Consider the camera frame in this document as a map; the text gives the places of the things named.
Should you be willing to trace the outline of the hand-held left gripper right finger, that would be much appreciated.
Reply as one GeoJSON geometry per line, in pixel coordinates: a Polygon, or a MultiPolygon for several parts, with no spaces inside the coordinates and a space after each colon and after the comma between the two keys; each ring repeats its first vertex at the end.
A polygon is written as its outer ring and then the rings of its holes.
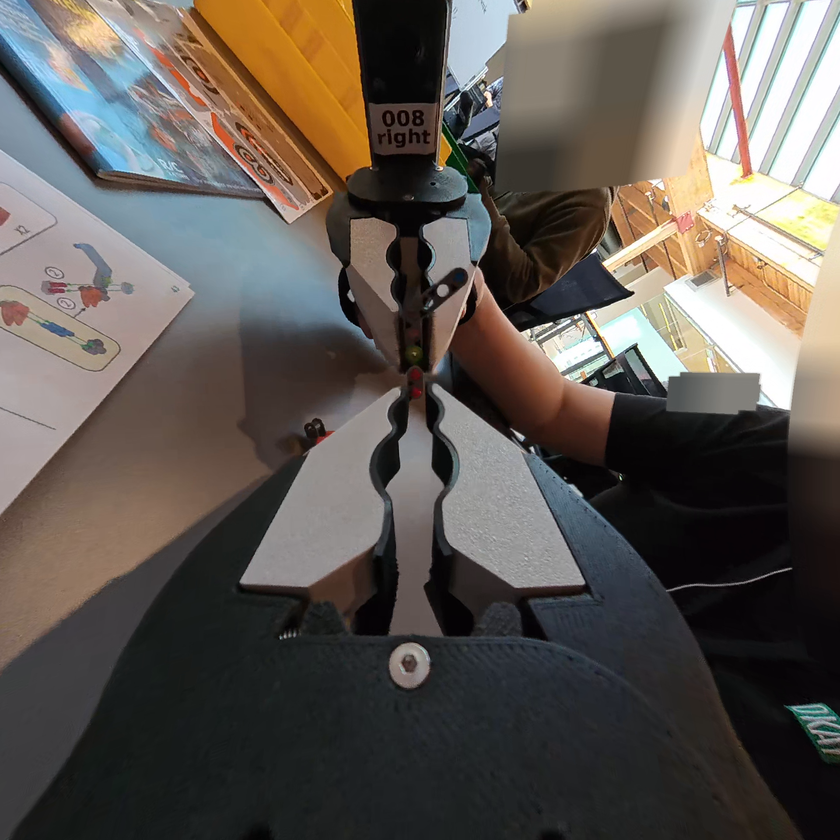
{"type": "Polygon", "coordinates": [[[496,603],[581,595],[585,578],[531,469],[531,457],[440,385],[427,387],[433,515],[425,584],[447,636],[466,636],[496,603]]]}

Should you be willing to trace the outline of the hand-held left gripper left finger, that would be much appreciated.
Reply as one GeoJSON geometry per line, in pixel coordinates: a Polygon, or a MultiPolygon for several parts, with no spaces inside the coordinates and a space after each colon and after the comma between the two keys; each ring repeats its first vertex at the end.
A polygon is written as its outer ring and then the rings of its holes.
{"type": "Polygon", "coordinates": [[[408,390],[398,386],[312,448],[239,586],[330,602],[358,634],[387,634],[398,570],[387,485],[400,468],[408,390]]]}

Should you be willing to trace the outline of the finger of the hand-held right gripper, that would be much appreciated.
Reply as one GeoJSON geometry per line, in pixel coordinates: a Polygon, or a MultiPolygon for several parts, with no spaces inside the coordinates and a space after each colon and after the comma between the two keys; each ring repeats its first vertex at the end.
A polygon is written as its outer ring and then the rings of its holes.
{"type": "Polygon", "coordinates": [[[353,314],[363,332],[394,369],[403,368],[402,306],[395,298],[397,271],[388,251],[397,240],[395,225],[376,217],[350,220],[350,263],[346,275],[353,314]]]}
{"type": "Polygon", "coordinates": [[[440,303],[428,316],[427,359],[428,370],[434,371],[445,356],[466,305],[476,267],[469,251],[468,224],[462,218],[440,218],[423,226],[422,238],[432,251],[433,258],[427,269],[432,286],[443,281],[452,271],[463,269],[467,279],[462,288],[440,303]]]}

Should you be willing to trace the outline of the grey bent beam with pins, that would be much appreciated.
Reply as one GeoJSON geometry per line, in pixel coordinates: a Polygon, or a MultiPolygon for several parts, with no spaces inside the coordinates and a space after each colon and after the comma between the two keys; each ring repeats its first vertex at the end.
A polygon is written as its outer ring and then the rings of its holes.
{"type": "Polygon", "coordinates": [[[457,292],[467,287],[469,273],[466,268],[450,270],[443,278],[424,290],[419,298],[415,319],[404,329],[403,353],[407,390],[410,399],[424,394],[426,374],[431,364],[431,324],[433,315],[457,292]]]}

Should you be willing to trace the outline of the person's right forearm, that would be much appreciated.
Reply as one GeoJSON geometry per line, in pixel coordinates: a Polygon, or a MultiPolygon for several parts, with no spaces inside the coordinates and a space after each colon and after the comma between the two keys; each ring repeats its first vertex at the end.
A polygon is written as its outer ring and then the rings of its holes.
{"type": "Polygon", "coordinates": [[[537,445],[604,466],[615,395],[566,379],[484,295],[450,345],[513,429],[537,445]]]}

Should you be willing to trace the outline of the grey desk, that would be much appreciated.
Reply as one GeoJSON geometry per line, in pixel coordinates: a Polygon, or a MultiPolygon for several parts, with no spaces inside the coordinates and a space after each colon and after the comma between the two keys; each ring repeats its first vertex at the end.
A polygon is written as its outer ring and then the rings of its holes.
{"type": "Polygon", "coordinates": [[[399,383],[338,302],[331,200],[123,190],[2,71],[2,149],[187,280],[193,299],[2,517],[2,668],[295,451],[399,383]]]}

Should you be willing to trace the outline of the person's right hand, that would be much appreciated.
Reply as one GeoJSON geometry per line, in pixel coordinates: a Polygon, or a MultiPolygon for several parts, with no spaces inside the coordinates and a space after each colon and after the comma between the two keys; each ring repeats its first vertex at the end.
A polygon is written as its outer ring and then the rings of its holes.
{"type": "Polygon", "coordinates": [[[469,294],[465,299],[465,303],[462,307],[460,317],[458,320],[459,328],[465,325],[469,320],[471,320],[475,316],[475,314],[480,309],[481,302],[486,296],[486,292],[487,284],[484,278],[484,274],[482,270],[476,266],[472,275],[469,294]]]}

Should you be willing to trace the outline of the yellow storage bin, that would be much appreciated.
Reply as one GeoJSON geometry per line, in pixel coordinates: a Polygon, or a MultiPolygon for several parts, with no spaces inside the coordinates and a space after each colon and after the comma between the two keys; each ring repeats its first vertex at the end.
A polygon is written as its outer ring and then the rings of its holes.
{"type": "Polygon", "coordinates": [[[351,2],[198,1],[194,8],[341,180],[371,165],[351,2]]]}

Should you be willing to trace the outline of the dark mesh office chair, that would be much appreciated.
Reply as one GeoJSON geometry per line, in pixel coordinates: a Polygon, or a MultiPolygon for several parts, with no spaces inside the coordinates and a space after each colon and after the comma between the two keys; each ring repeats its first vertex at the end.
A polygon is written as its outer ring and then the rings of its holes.
{"type": "Polygon", "coordinates": [[[505,315],[522,332],[606,308],[633,295],[604,267],[599,255],[592,253],[546,291],[510,306],[505,315]]]}

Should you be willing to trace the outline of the robot sticker sheet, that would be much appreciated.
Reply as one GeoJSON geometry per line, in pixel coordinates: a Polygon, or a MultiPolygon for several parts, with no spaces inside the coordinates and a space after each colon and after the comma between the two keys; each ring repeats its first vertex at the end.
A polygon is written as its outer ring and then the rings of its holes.
{"type": "Polygon", "coordinates": [[[166,3],[90,5],[292,223],[333,194],[316,166],[202,30],[166,3]]]}

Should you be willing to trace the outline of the person's black shirt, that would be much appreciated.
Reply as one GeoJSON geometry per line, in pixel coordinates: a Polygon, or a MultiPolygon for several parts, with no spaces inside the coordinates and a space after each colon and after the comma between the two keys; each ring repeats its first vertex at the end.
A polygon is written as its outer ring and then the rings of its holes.
{"type": "Polygon", "coordinates": [[[693,633],[742,745],[804,838],[838,838],[838,602],[791,553],[790,412],[673,413],[615,397],[593,507],[693,633]]]}

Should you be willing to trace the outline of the black framed screen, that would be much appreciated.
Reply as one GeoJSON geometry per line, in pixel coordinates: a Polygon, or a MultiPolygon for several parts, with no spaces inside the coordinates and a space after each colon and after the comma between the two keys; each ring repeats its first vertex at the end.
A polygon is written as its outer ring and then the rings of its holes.
{"type": "Polygon", "coordinates": [[[650,367],[637,344],[586,376],[581,383],[624,394],[667,397],[667,388],[650,367]]]}

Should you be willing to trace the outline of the blue closed manual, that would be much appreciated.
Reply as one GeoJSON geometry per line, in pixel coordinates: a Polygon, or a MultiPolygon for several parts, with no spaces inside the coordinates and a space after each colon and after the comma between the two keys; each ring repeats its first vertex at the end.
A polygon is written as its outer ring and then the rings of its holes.
{"type": "Polygon", "coordinates": [[[1,2],[2,65],[101,179],[261,200],[88,2],[1,2]]]}

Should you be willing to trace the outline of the open instruction booklet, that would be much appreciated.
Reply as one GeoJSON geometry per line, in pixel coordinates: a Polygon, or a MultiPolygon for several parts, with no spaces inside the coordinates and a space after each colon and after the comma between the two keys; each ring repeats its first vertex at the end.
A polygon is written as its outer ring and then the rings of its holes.
{"type": "Polygon", "coordinates": [[[183,278],[1,153],[1,510],[193,297],[183,278]]]}

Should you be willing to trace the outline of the red pipe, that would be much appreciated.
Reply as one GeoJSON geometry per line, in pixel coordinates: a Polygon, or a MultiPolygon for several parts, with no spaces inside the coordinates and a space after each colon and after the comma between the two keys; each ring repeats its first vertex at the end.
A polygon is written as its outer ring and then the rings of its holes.
{"type": "Polygon", "coordinates": [[[731,112],[734,128],[738,139],[738,152],[742,179],[748,180],[753,176],[753,165],[749,149],[749,131],[742,103],[742,88],[739,73],[739,63],[734,46],[732,26],[728,30],[722,45],[722,54],[728,74],[728,89],[731,102],[731,112]]]}

